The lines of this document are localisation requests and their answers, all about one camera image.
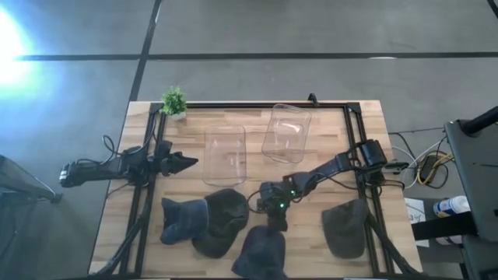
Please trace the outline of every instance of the gray cloth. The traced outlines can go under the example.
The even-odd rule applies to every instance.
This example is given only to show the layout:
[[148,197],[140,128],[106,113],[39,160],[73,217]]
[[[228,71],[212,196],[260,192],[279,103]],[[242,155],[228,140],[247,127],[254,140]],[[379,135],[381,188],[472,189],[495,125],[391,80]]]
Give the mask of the gray cloth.
[[365,251],[363,225],[367,210],[364,199],[355,199],[321,213],[328,248],[336,257],[357,258]]
[[222,189],[205,197],[209,210],[209,227],[193,238],[194,248],[207,257],[220,258],[228,252],[239,231],[249,219],[246,198],[233,189]]
[[208,205],[204,199],[175,202],[163,198],[164,227],[161,242],[172,245],[201,236],[209,224]]
[[287,279],[283,272],[285,260],[286,240],[282,233],[267,226],[255,226],[247,234],[232,271],[250,280]]

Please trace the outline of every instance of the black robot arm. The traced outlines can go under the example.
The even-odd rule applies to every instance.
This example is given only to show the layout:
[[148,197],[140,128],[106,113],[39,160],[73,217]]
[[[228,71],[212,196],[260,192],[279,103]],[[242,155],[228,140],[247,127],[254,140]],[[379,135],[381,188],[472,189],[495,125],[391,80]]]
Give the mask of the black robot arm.
[[183,156],[181,152],[170,153],[171,146],[171,142],[161,141],[157,156],[148,157],[146,149],[137,146],[103,163],[88,159],[68,163],[62,167],[59,182],[62,187],[76,187],[92,180],[126,179],[135,186],[144,186],[150,174],[161,172],[169,176],[198,162],[198,159]]
[[[357,149],[363,158],[363,163],[354,156]],[[268,226],[286,231],[286,210],[290,203],[300,202],[320,182],[352,170],[358,170],[361,175],[366,176],[381,171],[387,162],[379,141],[369,139],[357,143],[349,151],[337,154],[334,159],[310,172],[297,172],[284,176],[280,182],[261,184],[258,191],[261,198],[258,199],[256,212],[268,215]]]

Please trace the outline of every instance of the wooden tabletop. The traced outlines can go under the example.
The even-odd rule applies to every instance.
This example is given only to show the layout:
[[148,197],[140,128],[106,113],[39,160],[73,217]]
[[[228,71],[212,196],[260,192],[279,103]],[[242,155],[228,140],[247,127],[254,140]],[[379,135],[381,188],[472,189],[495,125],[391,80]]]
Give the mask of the wooden tabletop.
[[[380,102],[376,100],[359,102],[367,137],[379,140],[387,158],[392,159],[391,143]],[[130,103],[119,146],[120,150],[142,144],[149,105],[149,102]],[[157,178],[142,277],[236,277],[231,271],[231,267],[240,255],[247,231],[255,225],[265,224],[266,216],[251,213],[249,223],[245,229],[239,232],[228,253],[221,259],[210,259],[197,253],[190,241],[173,246],[167,246],[160,242],[160,235],[163,231],[161,198],[168,197],[175,201],[188,201],[203,198],[207,194],[221,189],[221,187],[209,186],[202,180],[205,129],[211,125],[240,124],[245,128],[247,179],[234,189],[246,197],[256,191],[263,181],[281,180],[282,176],[292,172],[312,170],[334,158],[337,153],[349,149],[342,110],[310,109],[310,112],[313,117],[304,159],[298,164],[277,163],[262,155],[261,145],[265,139],[266,128],[271,116],[270,109],[191,109],[187,113],[186,120],[172,121],[168,118],[164,139],[172,141],[174,151],[182,151],[185,156],[198,158],[199,161],[193,167],[179,174],[170,177],[159,175]],[[355,123],[353,117],[356,139],[359,139]],[[352,172],[339,174],[335,179],[355,186]],[[113,181],[110,185],[110,191],[124,183],[121,180]],[[126,187],[113,193],[107,199],[90,272],[102,268],[124,239],[132,204],[132,194],[132,187]],[[286,238],[285,273],[289,277],[372,275],[366,250],[362,257],[354,260],[334,257],[328,249],[321,228],[321,211],[357,197],[356,191],[345,189],[326,180],[320,183],[317,189],[299,204],[291,205],[287,210],[289,230],[283,233]],[[401,189],[399,187],[384,187],[381,204],[389,237],[411,266],[421,271],[419,255]],[[251,206],[255,207],[255,201],[251,202]],[[379,262],[383,265],[381,246],[377,238],[375,239]],[[136,246],[133,246],[130,255],[130,269],[133,269],[135,255]]]

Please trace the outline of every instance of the concrete floor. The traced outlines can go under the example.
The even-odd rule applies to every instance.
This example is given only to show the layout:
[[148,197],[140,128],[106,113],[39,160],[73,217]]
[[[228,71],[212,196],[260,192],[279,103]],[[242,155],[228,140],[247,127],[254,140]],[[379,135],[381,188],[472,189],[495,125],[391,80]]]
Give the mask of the concrete floor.
[[[59,205],[37,206],[8,271],[12,278],[86,274],[107,182],[62,189],[58,175],[69,161],[105,158],[103,134],[118,141],[138,61],[11,62],[9,55],[140,54],[153,4],[0,3],[0,30],[8,37],[0,45],[0,154],[64,193]],[[498,51],[497,27],[484,0],[170,0],[161,6],[150,53]],[[189,100],[302,100],[308,93],[375,99],[388,130],[400,131],[439,127],[495,106],[497,72],[498,58],[149,61],[138,100],[158,100],[175,85]],[[442,135],[420,132],[407,140],[417,153]],[[405,195],[462,192],[452,170],[444,189],[416,185]]]

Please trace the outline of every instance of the clear plastic bin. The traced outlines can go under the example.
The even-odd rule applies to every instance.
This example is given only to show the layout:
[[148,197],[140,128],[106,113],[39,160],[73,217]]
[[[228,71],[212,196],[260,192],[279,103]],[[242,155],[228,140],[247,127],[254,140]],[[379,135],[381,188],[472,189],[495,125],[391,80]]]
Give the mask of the clear plastic bin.
[[246,131],[241,125],[206,128],[204,174],[206,184],[232,187],[247,178]]
[[261,151],[282,163],[299,163],[310,127],[311,113],[298,107],[276,104]]

